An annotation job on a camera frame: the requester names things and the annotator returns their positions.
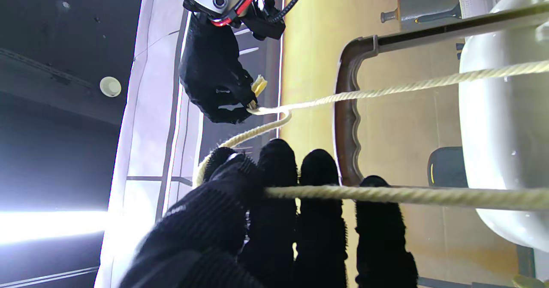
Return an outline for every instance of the yellow wall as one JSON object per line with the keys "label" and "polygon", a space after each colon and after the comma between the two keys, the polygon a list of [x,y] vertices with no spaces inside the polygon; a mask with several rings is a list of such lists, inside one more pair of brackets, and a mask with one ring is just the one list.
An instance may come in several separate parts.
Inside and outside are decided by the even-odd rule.
{"label": "yellow wall", "polygon": [[[398,22],[382,24],[382,11],[397,0],[300,0],[286,17],[283,42],[282,104],[331,95],[341,50],[359,36],[398,32]],[[365,61],[361,89],[376,89],[458,71],[459,40],[382,54]],[[318,148],[333,154],[332,106],[294,111],[281,130],[296,152],[298,165]],[[362,122],[359,166],[364,175],[378,174],[390,184],[427,186],[427,160],[441,146],[461,145],[457,88],[392,95],[359,101]],[[512,286],[517,270],[516,247],[488,229],[474,210],[402,206],[408,226],[408,249],[420,276],[453,282]],[[349,227],[347,273],[356,276],[357,235],[353,202],[344,204]]]}

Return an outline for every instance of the black gloved hand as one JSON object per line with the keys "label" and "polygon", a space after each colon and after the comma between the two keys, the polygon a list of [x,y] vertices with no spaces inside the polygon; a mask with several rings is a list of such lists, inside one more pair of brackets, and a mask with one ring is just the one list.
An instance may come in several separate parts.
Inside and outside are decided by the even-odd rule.
{"label": "black gloved hand", "polygon": [[[326,151],[312,151],[304,159],[300,185],[337,180],[335,161]],[[257,167],[245,155],[219,148],[204,182],[153,228],[121,288],[347,286],[341,200],[302,199],[296,217],[293,199],[262,194],[265,186],[298,186],[296,159],[286,142],[277,139],[263,147]],[[367,177],[361,186],[389,185],[380,177]],[[416,287],[417,269],[404,247],[398,204],[357,202],[356,212],[359,287]],[[243,247],[246,231],[250,239]]]}
{"label": "black gloved hand", "polygon": [[[179,68],[190,101],[214,123],[239,123],[250,114],[246,106],[257,98],[253,79],[238,61],[238,43],[230,26],[216,27],[203,15],[191,15]],[[220,106],[242,104],[228,110]]]}

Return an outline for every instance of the ceiling light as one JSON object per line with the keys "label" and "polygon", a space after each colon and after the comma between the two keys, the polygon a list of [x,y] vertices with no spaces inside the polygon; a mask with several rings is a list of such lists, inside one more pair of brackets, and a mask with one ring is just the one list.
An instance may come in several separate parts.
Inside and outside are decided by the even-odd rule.
{"label": "ceiling light", "polygon": [[103,231],[106,212],[0,213],[0,244]]}

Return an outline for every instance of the red cable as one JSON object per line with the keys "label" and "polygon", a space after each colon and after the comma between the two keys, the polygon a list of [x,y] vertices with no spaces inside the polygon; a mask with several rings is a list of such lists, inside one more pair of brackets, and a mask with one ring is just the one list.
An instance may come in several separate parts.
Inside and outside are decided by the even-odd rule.
{"label": "red cable", "polygon": [[[237,16],[240,16],[245,9],[247,9],[247,7],[249,7],[249,5],[252,3],[253,0],[245,0],[239,8],[236,9],[236,12],[237,12]],[[212,23],[214,24],[214,26],[217,26],[217,27],[223,27],[223,26],[227,26],[229,23],[231,23],[232,20],[230,18],[225,18],[221,21],[212,21]]]}

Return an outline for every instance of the rope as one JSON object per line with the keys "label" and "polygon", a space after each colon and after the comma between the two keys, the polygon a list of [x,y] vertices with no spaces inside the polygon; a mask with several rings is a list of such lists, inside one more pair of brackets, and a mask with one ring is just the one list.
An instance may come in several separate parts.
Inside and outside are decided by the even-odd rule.
{"label": "rope", "polygon": [[549,60],[540,62],[529,62],[506,66],[500,69],[483,69],[481,71],[454,74],[443,78],[429,79],[416,83],[397,85],[394,87],[386,87],[385,89],[380,90],[365,90],[339,93],[322,97],[314,101],[300,102],[297,104],[284,105],[276,108],[258,108],[250,112],[258,116],[261,116],[263,114],[278,114],[279,112],[284,112],[288,110],[309,108],[319,105],[330,104],[337,101],[365,99],[369,97],[379,97],[395,93],[425,90],[431,89],[432,87],[444,87],[446,85],[453,85],[465,81],[474,81],[484,78],[501,78],[505,76],[545,73],[547,71],[549,71]]}
{"label": "rope", "polygon": [[[443,87],[465,81],[485,78],[501,78],[510,75],[525,75],[549,72],[549,60],[528,62],[502,67],[500,69],[483,69],[467,73],[449,75],[438,79],[429,79],[417,83],[387,87],[379,90],[354,91],[322,97],[320,99],[277,108],[258,108],[250,110],[251,114],[265,115],[283,113],[285,117],[263,126],[243,132],[221,144],[220,147],[235,147],[249,139],[270,130],[286,125],[292,115],[290,110],[309,108],[330,104],[337,101],[379,97],[395,93],[425,90],[432,87]],[[204,170],[210,155],[198,165],[193,186],[199,186],[204,179]],[[421,189],[421,188],[353,188],[343,186],[295,186],[287,188],[268,188],[267,194],[273,198],[331,198],[355,199],[361,201],[398,202],[405,204],[437,204],[445,206],[468,206],[503,210],[547,210],[549,209],[549,190],[482,190],[482,189]]]}
{"label": "rope", "polygon": [[294,186],[268,188],[271,198],[354,199],[406,204],[475,207],[494,210],[549,209],[549,190],[355,188],[349,186]]}

